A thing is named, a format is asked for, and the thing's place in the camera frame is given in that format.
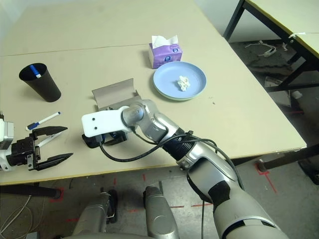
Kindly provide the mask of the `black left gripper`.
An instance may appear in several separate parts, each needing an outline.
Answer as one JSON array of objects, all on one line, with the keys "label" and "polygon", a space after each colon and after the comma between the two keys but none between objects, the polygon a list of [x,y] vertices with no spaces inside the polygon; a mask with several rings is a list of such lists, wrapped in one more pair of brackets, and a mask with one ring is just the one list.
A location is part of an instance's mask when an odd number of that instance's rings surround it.
[{"label": "black left gripper", "polygon": [[54,135],[67,130],[64,126],[47,126],[36,128],[33,130],[33,135],[24,139],[17,140],[11,145],[11,166],[27,165],[28,170],[41,171],[65,161],[73,155],[73,153],[60,154],[48,158],[45,162],[38,163],[40,159],[39,146],[35,145],[37,136]]}]

